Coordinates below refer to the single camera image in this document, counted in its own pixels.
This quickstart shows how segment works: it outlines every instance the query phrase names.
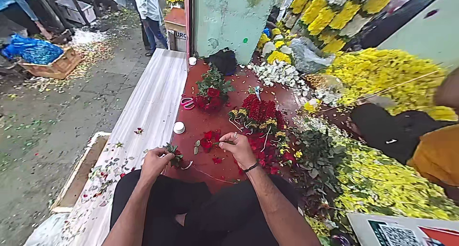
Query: blue plastic bag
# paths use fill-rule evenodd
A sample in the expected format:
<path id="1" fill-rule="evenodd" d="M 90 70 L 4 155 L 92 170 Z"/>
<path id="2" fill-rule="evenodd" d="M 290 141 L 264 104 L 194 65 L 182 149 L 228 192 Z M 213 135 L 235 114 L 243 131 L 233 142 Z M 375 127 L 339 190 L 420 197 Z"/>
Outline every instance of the blue plastic bag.
<path id="1" fill-rule="evenodd" d="M 20 56 L 27 63 L 48 64 L 57 59 L 64 50 L 59 46 L 35 38 L 24 38 L 18 34 L 11 36 L 9 44 L 1 53 L 8 59 Z"/>

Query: pink scissors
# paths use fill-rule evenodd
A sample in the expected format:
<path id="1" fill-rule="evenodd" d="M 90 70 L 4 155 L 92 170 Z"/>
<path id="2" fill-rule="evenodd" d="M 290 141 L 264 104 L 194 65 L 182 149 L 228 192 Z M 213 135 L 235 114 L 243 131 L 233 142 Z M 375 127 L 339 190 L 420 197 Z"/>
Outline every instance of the pink scissors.
<path id="1" fill-rule="evenodd" d="M 180 101 L 180 105 L 183 106 L 183 109 L 185 110 L 191 110 L 195 108 L 195 102 L 191 97 L 182 98 Z"/>

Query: orange cloth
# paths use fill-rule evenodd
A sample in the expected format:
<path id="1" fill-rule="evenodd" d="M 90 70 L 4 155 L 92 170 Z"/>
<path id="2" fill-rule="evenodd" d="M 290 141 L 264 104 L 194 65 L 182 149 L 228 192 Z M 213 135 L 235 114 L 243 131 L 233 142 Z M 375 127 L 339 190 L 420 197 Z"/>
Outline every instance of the orange cloth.
<path id="1" fill-rule="evenodd" d="M 407 165 L 433 183 L 459 186 L 459 124 L 427 133 L 420 139 Z"/>

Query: sign board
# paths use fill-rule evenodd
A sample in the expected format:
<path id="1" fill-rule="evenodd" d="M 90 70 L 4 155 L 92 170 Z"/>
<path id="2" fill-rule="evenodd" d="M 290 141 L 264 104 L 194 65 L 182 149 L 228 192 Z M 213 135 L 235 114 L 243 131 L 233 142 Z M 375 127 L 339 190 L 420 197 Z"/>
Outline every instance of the sign board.
<path id="1" fill-rule="evenodd" d="M 459 246 L 459 222 L 347 214 L 362 246 Z"/>

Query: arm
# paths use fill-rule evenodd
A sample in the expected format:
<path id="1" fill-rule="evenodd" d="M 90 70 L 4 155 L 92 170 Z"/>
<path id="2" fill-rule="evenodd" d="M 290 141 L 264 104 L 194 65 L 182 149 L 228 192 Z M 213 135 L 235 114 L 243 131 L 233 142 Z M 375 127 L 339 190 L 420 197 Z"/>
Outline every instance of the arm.
<path id="1" fill-rule="evenodd" d="M 174 157 L 164 148 L 148 151 L 141 177 L 102 246 L 141 246 L 150 190 L 164 167 Z"/>
<path id="2" fill-rule="evenodd" d="M 247 137 L 233 132 L 220 141 L 233 141 L 235 145 L 221 142 L 219 146 L 233 153 L 238 165 L 246 170 L 257 160 L 253 155 Z M 320 246 L 311 226 L 298 210 L 285 198 L 260 166 L 247 173 L 260 202 L 264 218 L 279 245 Z"/>

